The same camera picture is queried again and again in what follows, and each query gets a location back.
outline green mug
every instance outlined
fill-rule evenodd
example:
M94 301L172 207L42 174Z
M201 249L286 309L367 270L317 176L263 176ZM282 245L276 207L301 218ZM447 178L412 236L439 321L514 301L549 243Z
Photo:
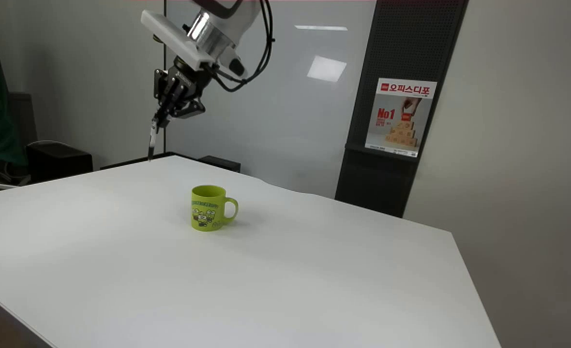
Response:
M226 216L226 203L234 205L234 214ZM201 232L212 232L236 218L239 205L226 197L218 185L197 185L191 189L191 226Z

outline white table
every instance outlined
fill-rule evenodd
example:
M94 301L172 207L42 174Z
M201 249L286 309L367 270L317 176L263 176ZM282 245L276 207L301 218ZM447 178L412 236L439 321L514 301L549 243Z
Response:
M0 191L0 305L57 348L499 346L450 234L183 158Z

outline gray wall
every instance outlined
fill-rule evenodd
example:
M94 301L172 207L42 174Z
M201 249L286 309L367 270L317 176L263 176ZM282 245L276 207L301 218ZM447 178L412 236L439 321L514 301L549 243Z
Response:
M334 195L352 106L358 92L373 0L278 2L272 62L247 89L205 91L207 114L174 121L170 147L187 154L239 160L243 172L290 189ZM189 23L195 5L168 0L170 17ZM296 25L336 25L346 31L303 31ZM261 21L237 52L253 67L263 50ZM336 83L309 79L315 56L344 62Z
M11 91L32 94L40 139L96 164L147 152L152 67L162 50L141 29L162 0L0 0L0 58Z
M406 218L454 232L507 348L571 348L571 0L472 0Z

